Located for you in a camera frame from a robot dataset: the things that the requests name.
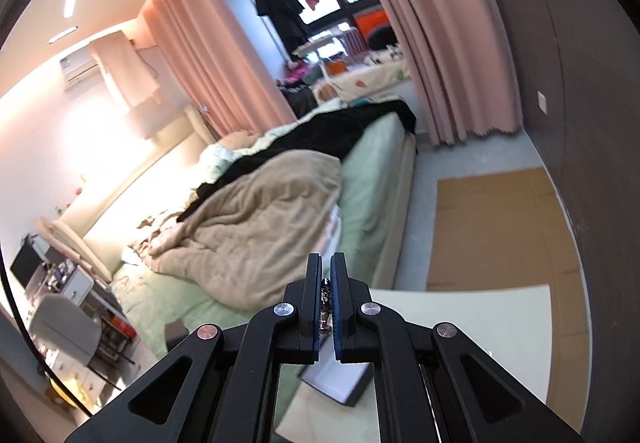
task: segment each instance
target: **green bed sheet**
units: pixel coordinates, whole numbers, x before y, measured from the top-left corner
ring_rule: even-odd
[[[342,163],[342,237],[350,277],[370,282],[382,251],[401,163],[404,129],[388,114],[367,130]],[[214,323],[223,329],[246,323],[253,312],[238,311],[216,301],[195,283],[158,275],[145,266],[124,264],[111,284],[127,318],[142,341],[161,358],[166,353],[164,325],[181,319],[193,331]],[[297,365],[284,365],[280,375],[276,425],[298,388]]]

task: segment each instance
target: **drawer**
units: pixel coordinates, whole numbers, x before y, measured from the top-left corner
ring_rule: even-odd
[[[75,378],[78,383],[82,383],[89,372],[84,365],[62,352],[52,362],[51,368],[61,380]]]
[[[79,383],[79,385],[89,400],[95,405],[98,402],[98,396],[100,396],[104,388],[104,380],[94,373],[89,372],[84,381]]]
[[[76,272],[71,276],[71,279],[69,279],[62,290],[62,295],[67,297],[76,306],[79,306],[93,286],[94,281],[91,277],[86,275],[81,269],[76,269]]]

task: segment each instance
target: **light switch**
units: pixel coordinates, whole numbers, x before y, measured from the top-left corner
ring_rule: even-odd
[[[540,91],[538,91],[538,106],[546,114],[546,97]]]

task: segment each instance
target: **air conditioner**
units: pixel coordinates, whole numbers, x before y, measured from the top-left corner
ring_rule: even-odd
[[[100,73],[98,62],[92,57],[88,46],[61,58],[60,68],[65,77],[66,89]]]

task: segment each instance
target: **gray chair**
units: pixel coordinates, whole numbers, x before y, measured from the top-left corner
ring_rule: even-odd
[[[89,318],[84,311],[64,295],[52,293],[42,298],[31,319],[29,332],[42,340],[47,347],[55,347],[78,360],[91,372],[119,389],[106,376],[98,373],[92,364],[97,359],[114,367],[114,363],[110,363],[104,358],[105,349],[110,348],[110,352],[114,352],[114,348],[102,340],[102,320],[99,319],[96,322]],[[135,365],[135,362],[129,360],[119,351],[115,352],[116,357],[122,357]]]

